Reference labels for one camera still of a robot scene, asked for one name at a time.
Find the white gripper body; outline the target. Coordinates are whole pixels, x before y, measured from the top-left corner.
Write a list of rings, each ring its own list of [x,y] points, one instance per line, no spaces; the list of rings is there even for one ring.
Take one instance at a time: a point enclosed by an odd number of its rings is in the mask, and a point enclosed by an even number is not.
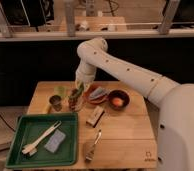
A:
[[[76,80],[81,81],[84,84],[89,84],[94,81],[96,76],[96,67],[85,64],[79,65],[76,70]]]

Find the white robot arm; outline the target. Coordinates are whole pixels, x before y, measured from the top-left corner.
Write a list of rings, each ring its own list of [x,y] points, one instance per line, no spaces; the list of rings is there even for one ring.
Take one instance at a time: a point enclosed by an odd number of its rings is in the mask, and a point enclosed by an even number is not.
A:
[[[122,81],[159,108],[157,171],[194,171],[194,84],[126,62],[107,52],[102,37],[80,43],[76,81],[88,85],[98,68]]]

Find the yellow-green gripper finger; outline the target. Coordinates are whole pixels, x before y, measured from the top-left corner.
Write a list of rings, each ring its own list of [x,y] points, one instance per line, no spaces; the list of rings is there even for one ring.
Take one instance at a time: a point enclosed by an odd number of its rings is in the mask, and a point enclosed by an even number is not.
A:
[[[76,80],[76,88],[77,89],[79,89],[82,84],[83,83],[81,81]]]
[[[90,84],[84,84],[84,91],[87,91],[90,88]]]

